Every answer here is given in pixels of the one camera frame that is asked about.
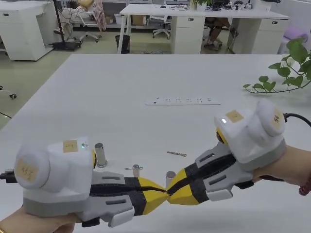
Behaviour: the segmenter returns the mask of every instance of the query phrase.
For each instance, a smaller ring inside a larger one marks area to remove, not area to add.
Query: robotic hand exoskeleton
[[[161,186],[141,177],[94,171],[94,161],[87,138],[47,149],[22,146],[14,174],[24,187],[25,211],[41,217],[76,213],[84,227],[98,225],[100,219],[114,227],[166,201],[168,194]]]
[[[46,149],[24,145],[14,171],[0,179],[24,187],[27,213],[42,217],[76,213],[85,227],[98,225],[100,219],[118,226],[148,214],[165,200],[197,205],[228,199],[233,186],[244,189],[254,184],[254,169],[282,156],[285,119],[271,102],[260,100],[255,111],[233,110],[214,120],[219,143],[182,169],[167,190],[141,177],[94,171],[96,157],[87,138]]]
[[[283,113],[268,100],[260,100],[254,112],[233,110],[214,121],[220,142],[177,173],[167,190],[169,203],[197,205],[231,198],[233,186],[251,187],[253,171],[286,150]]]

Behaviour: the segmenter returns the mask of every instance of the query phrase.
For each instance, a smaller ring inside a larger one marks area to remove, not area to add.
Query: black cable
[[[7,183],[17,183],[13,170],[0,174],[0,180],[5,180]]]
[[[7,115],[7,114],[4,114],[4,113],[2,113],[2,112],[0,112],[0,114],[1,115],[4,115],[5,117],[8,117],[8,118],[10,118],[10,119],[12,119],[9,115]]]
[[[311,121],[306,119],[304,116],[301,116],[301,115],[296,114],[296,113],[284,113],[283,115],[284,115],[285,122],[287,122],[287,118],[295,117],[295,118],[303,120],[304,122],[306,122],[311,127]]]

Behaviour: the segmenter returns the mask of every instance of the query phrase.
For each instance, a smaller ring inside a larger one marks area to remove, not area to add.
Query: handwritten label
[[[271,123],[277,130],[279,130],[281,126],[280,122],[283,120],[283,117],[283,113],[279,109],[275,108]]]
[[[77,152],[78,142],[77,140],[63,141],[63,153]]]
[[[22,158],[17,161],[17,166],[14,168],[15,174],[30,183],[35,182],[37,177],[38,168],[27,162]]]
[[[233,110],[233,111],[227,113],[226,117],[229,118],[229,120],[231,120],[232,123],[236,123],[236,122],[244,119],[244,117],[236,110]]]

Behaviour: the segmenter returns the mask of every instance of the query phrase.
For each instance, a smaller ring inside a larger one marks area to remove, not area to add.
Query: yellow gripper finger
[[[203,179],[191,176],[193,166],[180,170],[172,179],[167,192],[168,202],[178,205],[198,205],[208,200]]]

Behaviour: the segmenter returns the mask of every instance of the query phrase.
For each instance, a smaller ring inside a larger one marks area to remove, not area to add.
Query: sneaker
[[[206,47],[208,50],[211,50],[211,51],[218,51],[218,50],[219,50],[219,48],[216,47],[216,46],[214,45],[214,43],[212,43],[212,44],[206,44],[205,47]]]
[[[233,37],[237,37],[239,35],[238,31],[235,28],[230,28],[230,34]]]

